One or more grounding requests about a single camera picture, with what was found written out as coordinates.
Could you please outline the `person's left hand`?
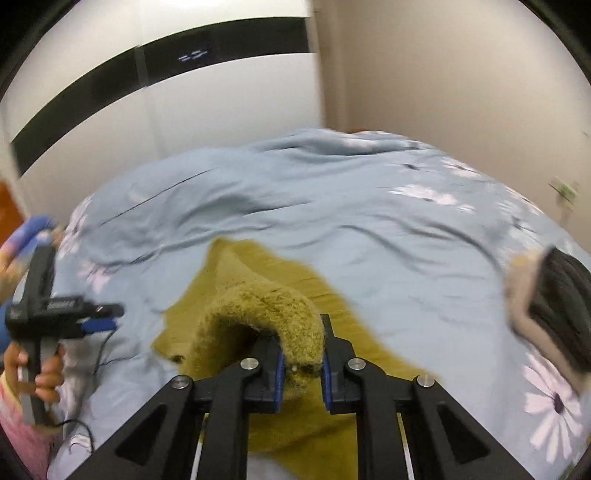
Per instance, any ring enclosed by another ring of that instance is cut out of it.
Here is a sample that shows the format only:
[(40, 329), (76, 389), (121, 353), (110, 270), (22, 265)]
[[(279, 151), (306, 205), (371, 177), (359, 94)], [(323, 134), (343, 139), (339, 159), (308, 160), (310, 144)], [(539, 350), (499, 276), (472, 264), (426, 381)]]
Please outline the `person's left hand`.
[(9, 390), (19, 398), (21, 394), (34, 396), (47, 404), (55, 404), (60, 400), (57, 388), (64, 383), (63, 357), (64, 347), (59, 344), (55, 353), (45, 360), (41, 371), (33, 381), (18, 379), (18, 369), (26, 367), (28, 354), (17, 343), (12, 341), (4, 352), (5, 379)]

